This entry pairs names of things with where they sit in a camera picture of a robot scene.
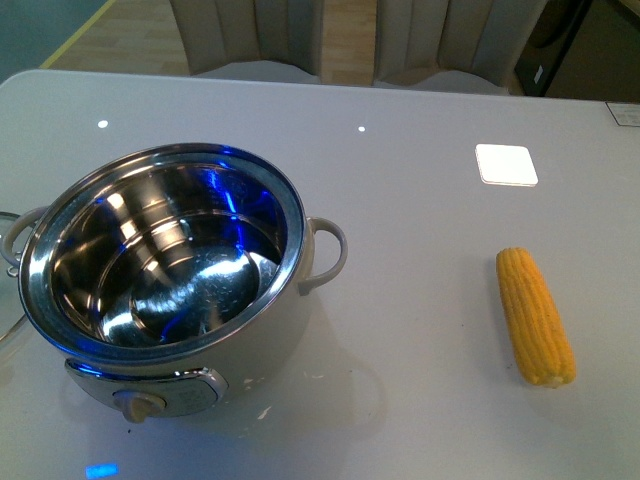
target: pot rim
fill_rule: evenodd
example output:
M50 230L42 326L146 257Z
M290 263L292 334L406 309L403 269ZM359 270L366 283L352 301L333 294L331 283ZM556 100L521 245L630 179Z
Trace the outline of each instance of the pot rim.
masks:
M64 226L99 197L112 181L142 168L168 164L221 166L250 174L274 194L282 207L287 243L278 271L267 291L236 317L203 335L166 345L125 347L99 340L82 331L70 319L51 288L52 245ZM20 298L34 327L56 348L90 364L135 366L168 363L192 356L246 328L281 295L293 281L307 244L307 222L300 197L289 179L273 164L239 148L221 144L178 143L140 150L109 162L69 187L47 209L25 246L19 273Z

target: electric cooking pot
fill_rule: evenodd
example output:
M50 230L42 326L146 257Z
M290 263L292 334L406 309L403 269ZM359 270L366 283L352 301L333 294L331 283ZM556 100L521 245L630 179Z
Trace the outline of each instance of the electric cooking pot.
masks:
M17 261L13 243L35 221ZM318 230L340 255L312 275ZM2 255L75 382L140 422L204 410L272 374L305 330L302 297L340 272L347 242L305 216L267 161L177 144L106 164L23 215Z

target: white table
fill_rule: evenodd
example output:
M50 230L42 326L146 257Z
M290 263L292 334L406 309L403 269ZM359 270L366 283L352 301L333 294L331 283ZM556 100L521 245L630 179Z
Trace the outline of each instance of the white table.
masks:
M0 210L185 141L276 164L307 214L343 227L347 266L276 379L179 419L126 423L28 326L0 352L0 478L640 477L639 128L596 102L28 72L0 87ZM527 147L538 185L484 184L479 143ZM321 269L336 246L318 240ZM514 245L573 344L562 389L514 365L494 274ZM3 282L6 326L20 308Z

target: chair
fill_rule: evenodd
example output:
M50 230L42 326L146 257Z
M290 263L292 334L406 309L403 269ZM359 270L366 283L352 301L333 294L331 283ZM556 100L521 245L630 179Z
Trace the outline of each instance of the chair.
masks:
M323 0L171 0L191 75L320 83Z
M508 94L547 0L378 0L376 87Z

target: corn on the cob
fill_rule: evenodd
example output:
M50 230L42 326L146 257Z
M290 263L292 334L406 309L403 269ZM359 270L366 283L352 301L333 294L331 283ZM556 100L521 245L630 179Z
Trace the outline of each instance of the corn on the cob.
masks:
M496 257L500 298L513 352L524 379L556 388L571 383L576 364L544 277L524 248Z

